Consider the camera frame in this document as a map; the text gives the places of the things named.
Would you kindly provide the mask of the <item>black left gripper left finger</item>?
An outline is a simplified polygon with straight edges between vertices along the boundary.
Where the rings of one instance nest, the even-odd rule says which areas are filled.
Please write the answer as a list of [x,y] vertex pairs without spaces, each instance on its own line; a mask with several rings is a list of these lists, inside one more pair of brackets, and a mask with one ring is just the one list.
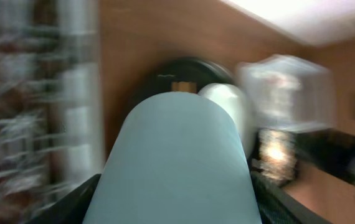
[[82,224],[101,174],[95,174],[28,224]]

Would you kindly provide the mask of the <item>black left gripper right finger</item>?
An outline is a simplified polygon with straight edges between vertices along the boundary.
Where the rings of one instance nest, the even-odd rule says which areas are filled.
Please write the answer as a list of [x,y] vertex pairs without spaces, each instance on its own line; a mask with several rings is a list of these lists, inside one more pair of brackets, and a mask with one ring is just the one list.
[[263,224],[330,224],[259,172],[250,177]]

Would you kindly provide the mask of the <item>food scraps rice and peanuts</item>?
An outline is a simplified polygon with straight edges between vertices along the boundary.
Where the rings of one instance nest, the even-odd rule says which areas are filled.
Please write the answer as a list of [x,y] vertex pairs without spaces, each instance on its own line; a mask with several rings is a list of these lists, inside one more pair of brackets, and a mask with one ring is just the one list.
[[259,133],[261,174],[281,185],[295,177],[293,135],[276,129],[262,129]]

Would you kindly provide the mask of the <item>blue plastic cup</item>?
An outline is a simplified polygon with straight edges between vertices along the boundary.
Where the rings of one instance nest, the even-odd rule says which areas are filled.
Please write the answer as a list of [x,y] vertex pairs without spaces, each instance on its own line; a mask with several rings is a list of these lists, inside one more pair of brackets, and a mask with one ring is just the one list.
[[85,223],[260,223],[240,136],[228,113],[168,92],[126,117]]

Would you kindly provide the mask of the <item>pale green plate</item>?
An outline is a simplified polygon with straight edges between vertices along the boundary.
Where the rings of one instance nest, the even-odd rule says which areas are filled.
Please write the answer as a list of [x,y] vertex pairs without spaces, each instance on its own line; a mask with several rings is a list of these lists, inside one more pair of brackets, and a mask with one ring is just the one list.
[[257,127],[248,97],[235,85],[221,83],[206,85],[198,95],[218,104],[229,114],[239,133],[246,159],[249,159],[253,153]]

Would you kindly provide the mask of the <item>wooden chopstick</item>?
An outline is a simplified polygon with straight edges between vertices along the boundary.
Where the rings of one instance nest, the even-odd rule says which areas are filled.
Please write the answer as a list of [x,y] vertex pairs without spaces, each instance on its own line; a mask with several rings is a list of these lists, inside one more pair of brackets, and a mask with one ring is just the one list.
[[172,82],[171,91],[197,93],[196,83],[193,82]]

